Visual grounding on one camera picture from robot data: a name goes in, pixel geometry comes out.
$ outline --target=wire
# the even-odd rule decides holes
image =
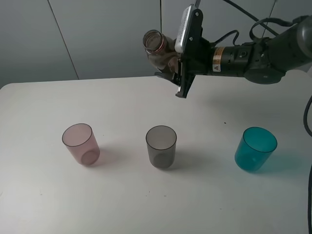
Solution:
[[[227,34],[225,34],[224,36],[222,36],[221,38],[219,38],[218,40],[216,40],[213,45],[216,46],[217,44],[219,44],[220,42],[222,42],[225,38],[227,38],[228,36],[232,35],[236,33],[234,39],[233,39],[233,45],[235,45],[235,42],[236,42],[236,39],[238,38],[239,36],[239,31],[237,30],[233,30],[233,31],[230,31],[228,32]]]
[[[309,109],[311,107],[312,103],[312,96],[310,97],[306,109],[304,110],[303,114],[303,125],[304,128],[306,129],[307,133],[312,136],[312,131],[308,126],[308,113]],[[308,183],[308,229],[309,229],[309,234],[312,234],[312,222],[311,222],[311,211],[312,211],[312,166],[310,169],[310,174],[309,174],[309,183]]]
[[[245,11],[243,8],[241,8],[239,5],[237,5],[236,3],[230,1],[230,0],[223,0],[225,2],[227,2],[228,4],[230,4],[231,6],[235,7],[237,10],[241,11],[242,13],[244,13],[246,16],[252,18],[254,21],[259,21],[258,18],[256,18],[255,16],[253,16],[252,14],[250,14],[248,11]],[[274,31],[273,29],[271,29],[270,27],[268,27],[267,25],[265,25],[264,23],[260,24],[262,27],[264,27],[266,30],[268,30],[270,33],[272,33],[274,36],[278,36],[278,33],[276,31]]]
[[[288,22],[288,21],[284,21],[282,19],[279,19],[279,18],[265,18],[265,19],[262,19],[262,20],[259,20],[258,22],[256,22],[252,28],[250,29],[249,31],[249,36],[250,36],[250,39],[253,40],[254,42],[257,42],[257,43],[261,43],[261,39],[260,38],[257,38],[254,33],[253,33],[253,29],[261,24],[261,23],[265,23],[265,22],[270,22],[270,23],[276,23],[280,26],[283,26],[283,27],[291,27],[294,25],[294,20],[292,22]]]
[[[312,136],[312,131],[311,131],[311,129],[308,126],[308,112],[309,112],[311,103],[312,103],[312,96],[310,97],[310,99],[309,99],[309,101],[307,103],[306,109],[304,110],[304,114],[303,114],[303,125],[304,125],[304,128],[306,129],[307,133],[310,136]]]
[[[195,1],[194,1],[194,6],[195,6],[196,8],[199,8],[200,1],[201,1],[201,0],[195,0]]]
[[[308,230],[309,234],[312,234],[312,224],[311,224],[311,201],[312,199],[312,166],[309,174],[309,183],[308,183]]]

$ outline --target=table surface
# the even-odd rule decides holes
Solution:
[[[274,85],[198,76],[187,99],[156,77],[7,85],[0,90],[0,233],[307,233],[312,146],[302,116],[311,87],[301,71]],[[77,164],[62,144],[75,123],[88,123],[101,148],[92,167]],[[168,170],[148,159],[145,135],[156,125],[177,133]],[[234,161],[252,126],[278,140],[254,174]]]

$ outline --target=gray wall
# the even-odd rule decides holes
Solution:
[[[143,35],[160,30],[159,0],[50,0],[80,79],[152,76]]]
[[[8,83],[77,79],[46,0],[1,0],[0,88]]]

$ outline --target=cup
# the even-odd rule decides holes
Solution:
[[[65,130],[62,141],[75,160],[82,165],[92,165],[100,150],[92,128],[85,123],[75,124]]]
[[[176,133],[164,125],[151,128],[146,134],[147,151],[151,164],[156,168],[168,168],[176,154]]]
[[[235,162],[245,171],[257,171],[276,148],[277,140],[268,130],[248,128],[244,131],[235,153]]]

